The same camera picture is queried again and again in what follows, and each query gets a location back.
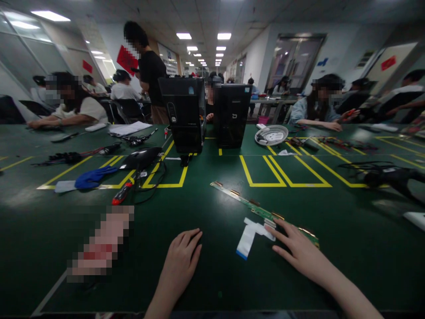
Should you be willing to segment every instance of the green circuit board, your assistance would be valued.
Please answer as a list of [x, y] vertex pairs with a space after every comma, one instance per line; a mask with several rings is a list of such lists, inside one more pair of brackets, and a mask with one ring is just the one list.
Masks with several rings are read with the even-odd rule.
[[[268, 219], [268, 220], [270, 220], [270, 221], [273, 221], [273, 218], [280, 218], [280, 219], [283, 219], [283, 220], [285, 220], [282, 216], [280, 216], [280, 215], [278, 215], [278, 214], [276, 214], [276, 213], [271, 213], [271, 212], [269, 212], [269, 211], [267, 211], [267, 210], [265, 210], [265, 209], [263, 209], [263, 208], [261, 208], [260, 206], [259, 206], [259, 204], [258, 203], [256, 203], [256, 202], [254, 202], [254, 201], [249, 201], [249, 200], [246, 200], [245, 198], [243, 198], [243, 197], [241, 197], [240, 196], [240, 194], [239, 194], [239, 192], [237, 192], [237, 191], [233, 191], [233, 190], [228, 190], [227, 188], [225, 188], [225, 187], [223, 187], [223, 184], [222, 183], [220, 183], [220, 182], [217, 182], [217, 181], [215, 181], [215, 182], [212, 182], [212, 183], [210, 183], [210, 186], [212, 186], [212, 187], [214, 187], [214, 188], [216, 188], [216, 189], [218, 189], [219, 191], [221, 191], [221, 192], [223, 192], [223, 193], [225, 193], [225, 194], [227, 194], [227, 195], [229, 195], [230, 197], [233, 197], [234, 199], [236, 199], [237, 201], [240, 201], [241, 203], [243, 203], [243, 204], [245, 204], [246, 206], [248, 206], [250, 209], [251, 209], [251, 212], [252, 213], [254, 213], [254, 214], [256, 214], [256, 215], [259, 215], [260, 217], [262, 217], [262, 218], [264, 218], [264, 219]], [[319, 239], [316, 237], [316, 236], [314, 236], [311, 232], [309, 232], [309, 231], [307, 231], [307, 230], [305, 230], [305, 229], [303, 229], [303, 228], [300, 228], [300, 227], [297, 227], [300, 231], [301, 231], [301, 233], [302, 234], [304, 234], [317, 248], [320, 248], [320, 246], [319, 246]]]

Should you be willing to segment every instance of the black computer tower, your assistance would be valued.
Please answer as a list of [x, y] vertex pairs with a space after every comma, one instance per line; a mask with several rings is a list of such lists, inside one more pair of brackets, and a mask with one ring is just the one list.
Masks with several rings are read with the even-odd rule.
[[205, 86], [201, 78], [159, 78], [177, 152], [201, 153], [205, 140]]
[[218, 147], [240, 148], [247, 124], [252, 86], [222, 84], [214, 92], [214, 130]]

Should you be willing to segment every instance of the white paper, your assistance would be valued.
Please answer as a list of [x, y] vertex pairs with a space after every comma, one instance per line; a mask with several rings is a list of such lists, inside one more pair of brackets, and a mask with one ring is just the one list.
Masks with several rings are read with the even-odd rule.
[[118, 136], [125, 136], [125, 135], [129, 135], [129, 134], [144, 130], [151, 126], [152, 124], [137, 121], [133, 124], [111, 125], [109, 127], [109, 132], [113, 134], [117, 134]]

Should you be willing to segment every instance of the table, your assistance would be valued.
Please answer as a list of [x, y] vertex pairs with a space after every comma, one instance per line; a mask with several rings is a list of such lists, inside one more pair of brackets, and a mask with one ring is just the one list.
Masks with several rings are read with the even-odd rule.
[[[113, 156], [93, 156], [73, 166], [33, 167], [57, 152], [85, 152], [116, 141], [106, 129], [62, 144], [52, 144], [56, 132], [31, 132], [24, 125], [0, 125], [0, 315], [29, 316], [46, 298], [40, 313], [145, 311], [154, 294], [168, 246], [175, 236], [200, 227], [204, 235], [201, 258], [192, 282], [176, 310], [335, 310], [336, 303], [321, 288], [295, 271], [272, 250], [272, 242], [256, 236], [247, 261], [236, 254], [245, 217], [261, 219], [246, 206], [209, 184], [218, 180], [228, 189], [274, 210], [320, 240], [322, 252], [351, 279], [379, 309], [419, 311], [425, 287], [425, 233], [405, 220], [418, 206], [391, 189], [368, 191], [349, 173], [337, 168], [347, 161], [390, 160], [423, 170], [425, 144], [402, 140], [397, 134], [374, 134], [353, 124], [341, 133], [310, 128], [298, 136], [330, 135], [371, 141], [375, 154], [319, 147], [282, 149], [297, 156], [276, 156], [276, 147], [254, 141], [257, 131], [247, 125], [241, 149], [218, 149], [208, 126], [203, 152], [186, 169], [168, 160], [163, 187], [135, 208], [133, 234], [112, 269], [108, 282], [85, 291], [62, 277], [66, 263], [92, 234], [127, 171], [108, 176], [110, 189], [55, 194], [58, 180], [73, 180], [107, 161], [119, 166], [133, 149]], [[147, 142], [161, 146], [165, 126]], [[149, 128], [143, 133], [150, 133]], [[66, 128], [67, 132], [82, 128]], [[178, 154], [170, 138], [167, 156]], [[155, 183], [157, 174], [152, 179]], [[425, 200], [423, 184], [411, 190]]]
[[280, 110], [282, 109], [283, 105], [287, 104], [295, 104], [298, 101], [296, 97], [287, 97], [287, 98], [281, 98], [276, 100], [269, 100], [267, 98], [259, 98], [258, 100], [251, 100], [250, 103], [261, 103], [261, 104], [267, 104], [266, 112], [264, 113], [264, 116], [269, 116], [271, 106], [274, 104], [277, 104], [276, 111], [273, 114], [273, 119], [271, 121], [272, 124], [276, 124], [278, 121], [278, 117], [280, 114]]

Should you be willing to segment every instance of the right hand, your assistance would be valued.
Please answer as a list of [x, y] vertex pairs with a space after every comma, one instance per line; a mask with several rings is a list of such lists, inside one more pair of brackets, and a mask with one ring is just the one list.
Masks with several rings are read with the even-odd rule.
[[304, 236], [294, 225], [281, 219], [274, 219], [288, 236], [265, 226], [267, 231], [284, 243], [292, 255], [283, 248], [274, 245], [273, 250], [286, 259], [296, 270], [320, 286], [326, 286], [338, 269], [321, 253], [321, 251]]
[[339, 123], [336, 122], [324, 122], [323, 127], [331, 129], [333, 131], [337, 131], [337, 132], [341, 132], [342, 131], [342, 126]]

